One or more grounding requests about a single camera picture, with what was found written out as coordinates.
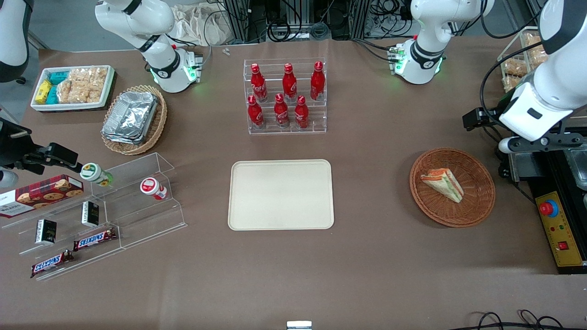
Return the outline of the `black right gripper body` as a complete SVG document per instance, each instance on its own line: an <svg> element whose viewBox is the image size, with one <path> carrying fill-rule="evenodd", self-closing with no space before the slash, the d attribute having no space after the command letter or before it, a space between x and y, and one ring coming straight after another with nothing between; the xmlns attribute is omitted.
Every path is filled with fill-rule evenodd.
<svg viewBox="0 0 587 330"><path fill-rule="evenodd" d="M44 173L43 146L35 144L32 130L1 119L0 165L5 169L19 169L35 174Z"/></svg>

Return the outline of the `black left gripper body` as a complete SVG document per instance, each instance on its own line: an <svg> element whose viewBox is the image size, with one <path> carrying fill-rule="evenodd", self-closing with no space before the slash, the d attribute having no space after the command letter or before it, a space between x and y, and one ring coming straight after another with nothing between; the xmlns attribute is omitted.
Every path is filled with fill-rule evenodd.
<svg viewBox="0 0 587 330"><path fill-rule="evenodd" d="M512 133L512 130L503 124L499 118L496 116L499 115L499 111L495 111L495 109L486 109L486 116L493 122L493 124L502 127L503 129L507 130L508 132Z"/></svg>

